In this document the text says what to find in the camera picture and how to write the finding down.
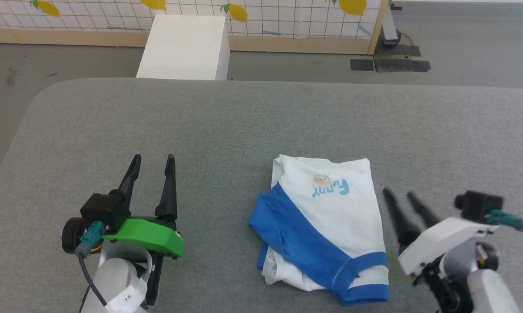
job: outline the white cube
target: white cube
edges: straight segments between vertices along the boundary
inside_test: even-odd
[[[156,15],[136,77],[226,80],[224,16]]]

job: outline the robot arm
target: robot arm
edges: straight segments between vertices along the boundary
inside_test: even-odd
[[[492,234],[499,224],[523,230],[523,219],[502,212],[502,198],[477,192],[457,197],[462,218],[440,221],[409,193],[422,217],[423,232],[408,221],[392,192],[383,190],[399,243],[399,263],[413,285],[424,281],[442,313],[520,313],[512,294],[496,272],[498,255],[477,238]]]
[[[184,241],[176,230],[175,159],[171,154],[154,216],[131,216],[130,200],[141,160],[135,155],[119,188],[107,195],[93,194],[80,210],[82,217],[71,218],[63,228],[63,249],[79,257],[89,283],[80,312],[145,312],[157,301],[164,257],[176,259],[184,254]],[[91,279],[83,259],[99,252],[97,272]]]

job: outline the yellow lemon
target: yellow lemon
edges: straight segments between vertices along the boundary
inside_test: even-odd
[[[144,6],[147,6],[148,8],[152,10],[162,10],[166,11],[167,7],[165,5],[165,0],[140,0]]]
[[[350,15],[364,15],[367,6],[366,0],[339,0],[341,10]]]
[[[61,17],[59,10],[53,4],[50,4],[49,2],[45,2],[42,0],[33,0],[33,1],[30,1],[30,5],[37,8],[38,10],[42,10],[47,15]]]
[[[248,13],[246,10],[236,4],[224,4],[221,6],[220,10],[225,10],[225,13],[229,13],[232,18],[239,22],[246,23],[248,20]]]

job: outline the gray fabric surface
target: gray fabric surface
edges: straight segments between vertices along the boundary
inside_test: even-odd
[[[376,190],[414,190],[441,217],[455,216],[454,196],[470,188],[505,196],[506,210],[523,216],[523,90],[68,81],[33,101],[0,168],[0,313],[77,311],[86,284],[61,250],[61,228],[93,192],[118,186],[135,153],[136,215],[153,214],[166,156],[176,156],[186,242],[184,258],[166,260],[153,312],[436,310],[427,287],[402,275],[380,194],[389,303],[343,308],[327,293],[265,285],[247,220],[280,153],[368,158]],[[488,241],[523,311],[523,233],[502,229]],[[87,264],[95,271],[97,256]]]

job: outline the blue trim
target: blue trim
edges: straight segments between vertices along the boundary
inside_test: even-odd
[[[258,270],[263,270],[263,263],[265,263],[265,256],[267,255],[267,249],[269,249],[269,246],[267,243],[263,243],[263,246],[260,251],[260,256],[258,257]]]
[[[359,293],[370,299],[370,293],[373,292],[371,288],[356,287],[351,291],[348,287],[364,269],[387,265],[384,252],[350,258],[335,247],[309,223],[280,184],[275,185],[268,194],[258,196],[248,224],[285,260],[294,264],[318,285],[329,289],[330,293],[344,303],[359,303]],[[384,301],[383,294],[375,297]]]

